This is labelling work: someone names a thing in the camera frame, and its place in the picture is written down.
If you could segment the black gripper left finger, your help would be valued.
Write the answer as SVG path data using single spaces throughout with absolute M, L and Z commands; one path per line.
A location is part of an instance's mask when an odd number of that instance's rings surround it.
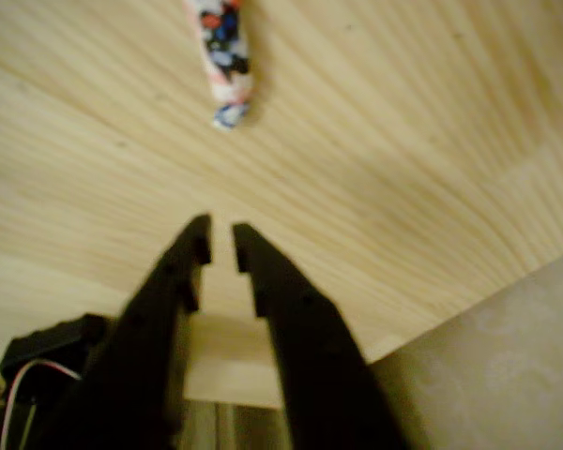
M 184 421 L 190 316 L 211 262 L 194 217 L 131 298 L 97 358 L 35 437 L 37 449 L 174 449 Z

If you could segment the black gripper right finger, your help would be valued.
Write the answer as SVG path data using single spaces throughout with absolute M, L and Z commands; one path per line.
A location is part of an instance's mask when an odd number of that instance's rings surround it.
M 238 270 L 267 323 L 293 447 L 407 448 L 334 303 L 252 225 L 234 225 L 233 235 Z

